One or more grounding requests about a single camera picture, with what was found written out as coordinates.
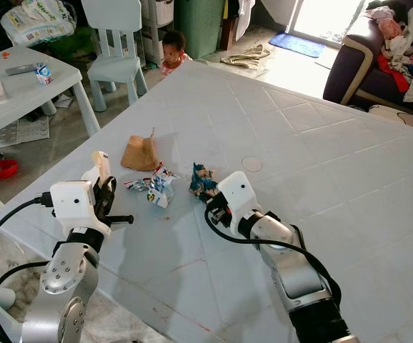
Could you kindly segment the cream-taped left gripper finger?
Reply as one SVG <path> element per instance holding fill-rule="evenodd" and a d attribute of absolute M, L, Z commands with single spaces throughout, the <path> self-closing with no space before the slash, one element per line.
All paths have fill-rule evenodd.
<path fill-rule="evenodd" d="M 104 151 L 93 151 L 94 166 L 89 170 L 90 181 L 106 181 L 111 176 L 111 164 L 108 154 Z"/>

